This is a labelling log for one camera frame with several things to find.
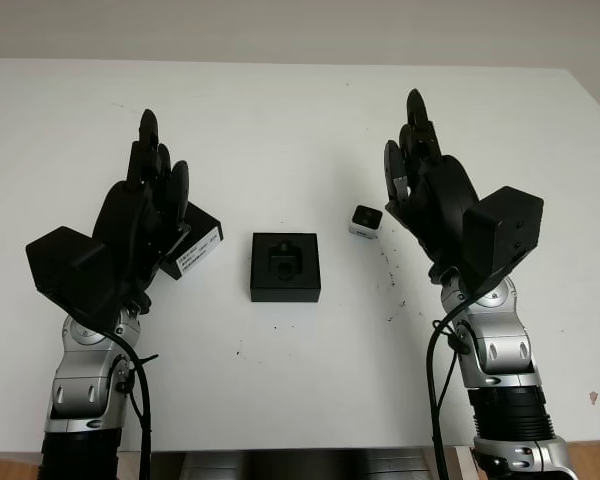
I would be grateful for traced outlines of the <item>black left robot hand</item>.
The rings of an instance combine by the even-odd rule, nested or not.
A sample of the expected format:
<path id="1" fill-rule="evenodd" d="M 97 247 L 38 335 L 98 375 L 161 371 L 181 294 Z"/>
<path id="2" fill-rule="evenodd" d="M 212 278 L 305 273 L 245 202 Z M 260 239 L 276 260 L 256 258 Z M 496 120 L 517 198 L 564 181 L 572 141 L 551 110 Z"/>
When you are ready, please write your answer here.
<path id="1" fill-rule="evenodd" d="M 171 162 L 159 140 L 157 117 L 146 109 L 126 178 L 109 190 L 93 230 L 93 238 L 112 254 L 116 289 L 125 307 L 149 312 L 146 290 L 190 231 L 185 222 L 188 197 L 188 164 Z"/>

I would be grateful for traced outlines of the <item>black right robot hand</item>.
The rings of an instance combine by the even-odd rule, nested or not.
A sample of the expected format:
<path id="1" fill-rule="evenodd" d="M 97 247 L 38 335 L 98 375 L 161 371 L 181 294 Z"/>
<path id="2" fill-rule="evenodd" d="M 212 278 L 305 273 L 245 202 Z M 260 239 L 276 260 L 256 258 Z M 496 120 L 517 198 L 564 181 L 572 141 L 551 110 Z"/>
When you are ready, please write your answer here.
<path id="1" fill-rule="evenodd" d="M 386 210 L 418 240 L 432 261 L 431 282 L 441 284 L 461 263 L 463 215 L 478 196 L 462 164 L 441 153 L 417 89 L 407 96 L 406 112 L 399 140 L 384 149 Z"/>

